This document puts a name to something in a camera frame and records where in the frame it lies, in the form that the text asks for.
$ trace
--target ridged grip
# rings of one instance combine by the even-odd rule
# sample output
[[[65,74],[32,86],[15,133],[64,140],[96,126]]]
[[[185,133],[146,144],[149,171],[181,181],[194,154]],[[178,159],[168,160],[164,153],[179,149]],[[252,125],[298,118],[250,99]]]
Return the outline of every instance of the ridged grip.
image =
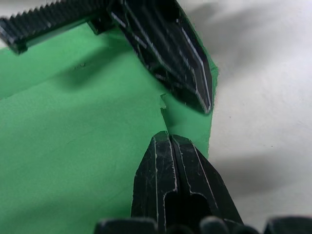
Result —
[[[106,11],[108,0],[63,0],[0,18],[0,38],[16,53],[27,43],[67,25],[86,22]]]

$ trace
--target white background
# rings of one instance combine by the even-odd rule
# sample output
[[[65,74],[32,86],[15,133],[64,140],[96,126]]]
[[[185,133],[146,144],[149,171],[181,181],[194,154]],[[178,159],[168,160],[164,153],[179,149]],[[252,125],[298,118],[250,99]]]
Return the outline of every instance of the white background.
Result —
[[[312,0],[179,2],[220,68],[210,162],[243,220],[312,214]]]

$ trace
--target green paper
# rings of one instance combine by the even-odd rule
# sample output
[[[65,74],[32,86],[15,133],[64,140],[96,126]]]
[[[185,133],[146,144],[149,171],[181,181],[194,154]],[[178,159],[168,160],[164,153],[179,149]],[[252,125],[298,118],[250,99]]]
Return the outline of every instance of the green paper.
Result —
[[[91,234],[128,217],[159,131],[207,156],[212,113],[165,93],[118,30],[96,37],[83,25],[21,56],[0,50],[0,233]]]

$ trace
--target green sheet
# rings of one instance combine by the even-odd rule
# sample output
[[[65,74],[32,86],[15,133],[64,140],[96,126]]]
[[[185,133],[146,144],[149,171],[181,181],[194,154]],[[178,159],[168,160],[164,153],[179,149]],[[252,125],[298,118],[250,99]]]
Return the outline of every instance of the green sheet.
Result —
[[[83,25],[22,56],[0,50],[0,233],[91,234],[101,218],[129,216],[159,131],[207,156],[212,113],[165,93],[118,30]]]

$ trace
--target black plastic tool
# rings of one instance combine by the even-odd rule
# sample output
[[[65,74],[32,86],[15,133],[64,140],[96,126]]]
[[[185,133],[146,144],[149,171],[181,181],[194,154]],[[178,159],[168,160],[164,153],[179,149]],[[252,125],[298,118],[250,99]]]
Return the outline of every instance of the black plastic tool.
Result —
[[[95,234],[259,234],[245,226],[216,169],[193,143],[156,134],[136,172],[131,218],[97,224]],[[312,219],[276,218],[264,234],[311,234]]]
[[[63,0],[0,18],[0,38],[17,54],[87,22],[95,34],[117,26],[160,82],[191,107],[213,104],[207,55],[176,0]]]

